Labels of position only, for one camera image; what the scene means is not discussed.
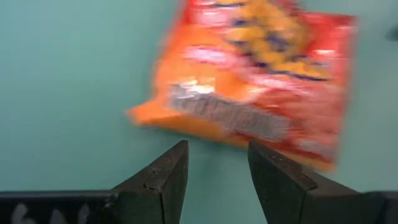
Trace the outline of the orange Maruchan noodle packet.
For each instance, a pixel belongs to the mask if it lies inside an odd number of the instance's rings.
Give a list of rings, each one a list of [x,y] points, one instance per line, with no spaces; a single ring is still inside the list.
[[[213,141],[249,141],[332,170],[357,18],[297,0],[181,0],[155,63],[152,98],[128,111]]]

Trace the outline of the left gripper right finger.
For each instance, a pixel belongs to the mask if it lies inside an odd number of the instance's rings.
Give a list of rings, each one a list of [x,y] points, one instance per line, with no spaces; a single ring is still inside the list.
[[[377,224],[386,199],[360,193],[250,142],[252,181],[268,224]]]

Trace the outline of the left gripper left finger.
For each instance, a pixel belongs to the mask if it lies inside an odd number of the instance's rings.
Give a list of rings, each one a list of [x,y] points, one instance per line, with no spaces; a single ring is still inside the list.
[[[182,140],[115,186],[119,224],[180,224],[188,182],[188,141]]]

